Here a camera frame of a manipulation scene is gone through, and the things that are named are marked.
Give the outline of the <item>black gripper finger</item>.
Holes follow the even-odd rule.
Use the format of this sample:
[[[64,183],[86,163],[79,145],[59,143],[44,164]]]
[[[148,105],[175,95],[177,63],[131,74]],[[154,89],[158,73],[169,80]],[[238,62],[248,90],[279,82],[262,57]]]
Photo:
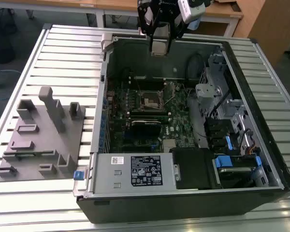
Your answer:
[[[152,52],[153,36],[157,28],[157,1],[137,1],[138,23],[141,31],[149,38],[149,52]]]
[[[169,37],[168,37],[168,52],[170,51],[172,41],[181,38],[185,31],[185,22],[182,15],[168,14]]]

